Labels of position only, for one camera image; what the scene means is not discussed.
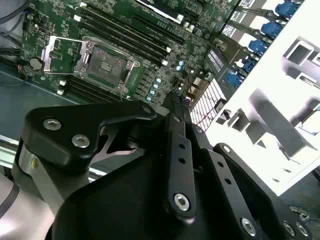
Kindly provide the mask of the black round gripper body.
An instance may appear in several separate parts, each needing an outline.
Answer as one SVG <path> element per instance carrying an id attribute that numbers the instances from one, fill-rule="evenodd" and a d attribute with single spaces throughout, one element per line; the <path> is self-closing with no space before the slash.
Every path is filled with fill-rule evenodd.
<path id="1" fill-rule="evenodd" d="M 258 240 L 260 228 L 225 158 L 179 117 L 104 123 L 113 146 L 146 152 L 78 189 L 59 209 L 54 240 Z"/>

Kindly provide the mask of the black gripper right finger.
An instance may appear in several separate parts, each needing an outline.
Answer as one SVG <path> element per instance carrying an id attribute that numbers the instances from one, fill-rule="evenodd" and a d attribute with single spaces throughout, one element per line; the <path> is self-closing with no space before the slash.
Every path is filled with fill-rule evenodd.
<path id="1" fill-rule="evenodd" d="M 225 143 L 212 146 L 183 108 L 196 194 L 210 240 L 311 240 L 306 224 Z"/>

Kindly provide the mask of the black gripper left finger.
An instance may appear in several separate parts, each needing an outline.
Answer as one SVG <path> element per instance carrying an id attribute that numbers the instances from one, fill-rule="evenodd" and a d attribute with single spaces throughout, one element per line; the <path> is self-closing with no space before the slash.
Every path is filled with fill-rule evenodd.
<path id="1" fill-rule="evenodd" d="M 144 153 L 164 161 L 161 204 L 177 220 L 196 215 L 191 142 L 186 138 L 188 109 L 170 93 L 163 105 L 136 101 L 41 107 L 25 117 L 21 165 L 56 214 L 67 198 L 88 183 L 91 165 L 106 160 L 132 161 Z"/>

